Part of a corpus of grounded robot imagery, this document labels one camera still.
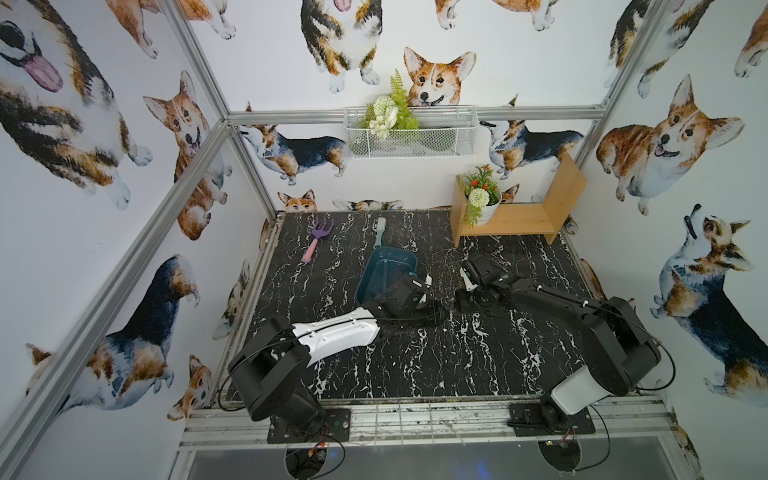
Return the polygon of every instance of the potted plant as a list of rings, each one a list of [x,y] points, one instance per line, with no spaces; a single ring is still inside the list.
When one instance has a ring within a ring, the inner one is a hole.
[[[462,178],[464,195],[467,197],[467,210],[464,223],[473,227],[485,225],[496,213],[502,202],[502,194],[498,191],[493,170],[490,165],[475,167],[476,173],[466,174]]]

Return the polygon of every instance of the wooden shelf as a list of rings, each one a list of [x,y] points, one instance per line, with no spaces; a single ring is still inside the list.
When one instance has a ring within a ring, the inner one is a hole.
[[[461,237],[476,235],[544,235],[547,243],[552,244],[586,186],[587,179],[566,155],[543,203],[499,205],[491,221],[481,227],[470,227],[462,223],[467,198],[457,175],[451,206],[453,243],[458,247]]]

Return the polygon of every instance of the metal grid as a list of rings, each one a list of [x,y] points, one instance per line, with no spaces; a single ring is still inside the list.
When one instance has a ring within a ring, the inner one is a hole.
[[[390,130],[386,139],[363,127],[366,108],[347,108],[344,128],[352,158],[468,157],[479,125],[474,107],[413,108],[418,130]]]

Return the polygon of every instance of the wire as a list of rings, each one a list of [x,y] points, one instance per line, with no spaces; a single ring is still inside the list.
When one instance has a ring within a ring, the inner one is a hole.
[[[574,470],[574,472],[582,472],[582,471],[584,471],[584,470],[587,470],[587,469],[589,469],[589,468],[593,468],[593,467],[596,467],[596,466],[598,466],[598,465],[602,465],[602,464],[603,464],[603,462],[605,462],[606,460],[608,460],[608,457],[609,457],[609,456],[611,456],[611,434],[610,434],[610,433],[608,433],[608,427],[605,425],[605,420],[603,420],[603,416],[602,416],[602,415],[600,415],[600,412],[598,412],[598,409],[596,409],[596,408],[595,408],[595,407],[593,407],[593,406],[590,406],[590,407],[591,407],[591,408],[594,410],[594,412],[595,412],[595,413],[597,413],[597,414],[598,414],[598,417],[600,417],[600,420],[601,420],[601,422],[603,422],[603,428],[605,429],[605,436],[607,436],[607,437],[608,437],[608,451],[607,451],[607,452],[605,452],[605,457],[603,457],[603,459],[602,459],[602,460],[600,460],[598,463],[594,463],[594,464],[592,464],[592,465],[589,465],[589,466],[587,466],[587,467],[576,468],[576,469]]]

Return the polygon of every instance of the corgi illustration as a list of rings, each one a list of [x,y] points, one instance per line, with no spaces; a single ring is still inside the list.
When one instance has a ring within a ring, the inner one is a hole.
[[[643,76],[637,84],[637,93],[641,98],[646,98],[650,93],[650,81],[656,73],[669,61],[670,57],[685,46],[699,26],[702,17],[707,12],[714,0],[676,0],[672,12],[666,20],[662,35],[655,41],[653,48],[648,52],[642,67]],[[648,0],[633,0],[616,24],[614,37],[611,39],[611,55],[609,65],[616,68],[605,82],[606,87],[613,84],[618,71],[624,64],[624,59],[629,52],[637,31],[642,24],[648,10]]]
[[[517,96],[509,102],[515,106]],[[570,154],[584,135],[577,131],[531,132],[525,126],[525,120],[481,121],[480,125],[491,131],[491,143],[488,146],[491,162],[499,166],[497,173],[501,179],[518,167],[525,167],[534,162],[556,157],[562,161]]]
[[[503,204],[513,204],[515,202],[515,195],[518,194],[518,191],[520,190],[520,184],[517,184],[513,186],[512,188],[508,188],[507,190],[502,192],[502,203]]]
[[[723,363],[725,373],[716,375],[721,385],[704,379],[711,392],[768,407],[768,346],[723,290],[728,272],[754,268],[733,243],[733,235],[749,222],[726,222],[696,204],[684,217],[685,243],[661,270],[661,296],[654,297],[658,308],[650,313],[673,317]]]
[[[359,202],[348,202],[346,200],[333,201],[333,205],[341,211],[370,212],[374,210],[402,210],[402,200],[391,202],[379,202],[377,200],[361,200]]]
[[[194,355],[190,355],[190,386],[184,396],[168,411],[172,422],[188,419],[190,411],[199,409],[210,399],[210,388],[214,383],[210,369]]]
[[[144,103],[149,111],[168,130],[174,132],[179,146],[179,156],[176,159],[176,182],[192,158],[200,149],[203,139],[208,135],[208,122],[203,112],[197,106],[192,78],[186,71],[181,71],[179,93],[170,100],[144,97]],[[197,240],[203,229],[210,223],[209,210],[214,200],[224,205],[227,194],[221,191],[224,186],[224,176],[232,174],[232,166],[224,166],[221,155],[217,155],[208,167],[208,171],[200,179],[192,196],[178,217],[179,227],[190,240]]]
[[[339,169],[337,177],[344,175],[349,150],[346,142],[336,137],[285,138],[277,125],[248,125],[240,127],[241,135],[253,147],[256,156],[265,167],[296,184],[296,175],[314,167],[332,164]]]
[[[237,277],[237,283],[232,287],[230,291],[230,298],[227,300],[227,309],[221,316],[221,323],[214,330],[214,340],[222,339],[229,335],[232,331],[235,319],[237,318],[237,311],[240,309],[240,304],[243,301],[248,281],[250,280],[250,262],[245,259],[243,267],[240,269],[240,276]]]
[[[48,0],[0,2],[0,123],[19,149],[87,194],[103,187],[118,210],[131,192],[124,155],[142,167],[114,92]]]
[[[536,31],[542,31],[549,28],[554,22],[552,16],[552,5],[558,0],[493,0],[500,6],[512,12],[530,12],[533,28]],[[458,0],[435,0],[437,9],[437,21],[445,30],[455,27],[452,20],[456,18],[456,4]]]
[[[360,69],[362,81],[379,84],[371,62],[382,33],[381,0],[303,0],[301,31],[331,93],[344,90],[344,74]]]
[[[157,393],[174,373],[166,363],[179,300],[192,295],[200,303],[192,267],[181,255],[165,260],[144,298],[128,320],[96,347],[59,413],[77,406],[118,410],[132,406],[150,387]]]
[[[181,10],[187,20],[208,22],[214,31],[225,40],[235,36],[235,27],[227,22],[224,12],[227,11],[227,0],[178,0]],[[149,58],[157,58],[157,50],[152,47],[152,39],[144,30],[144,13],[160,13],[160,3],[157,0],[107,0],[109,9],[125,28],[134,41],[144,50]]]
[[[760,65],[760,58],[768,50],[768,5],[752,27],[752,34],[741,50],[734,68],[737,77],[749,77],[750,66]]]
[[[597,156],[605,173],[619,183],[616,198],[639,197],[638,210],[648,215],[648,201],[669,190],[704,151],[725,145],[744,128],[740,118],[709,118],[694,103],[690,75],[677,87],[669,114],[655,128],[628,125],[608,132]]]
[[[310,188],[300,198],[293,198],[283,192],[277,192],[277,197],[285,204],[285,211],[289,213],[317,212],[315,204],[315,192]]]
[[[35,371],[32,373],[32,377],[27,384],[27,395],[29,395],[32,387],[35,386],[35,383],[38,382],[45,369],[47,369],[48,365],[53,361],[53,353],[39,349],[31,343],[27,343],[27,349],[32,357],[32,365],[35,366]]]
[[[413,80],[408,93],[408,105],[412,107],[458,104],[462,82],[477,61],[477,55],[468,51],[451,63],[432,63],[408,47],[403,58],[408,76]]]

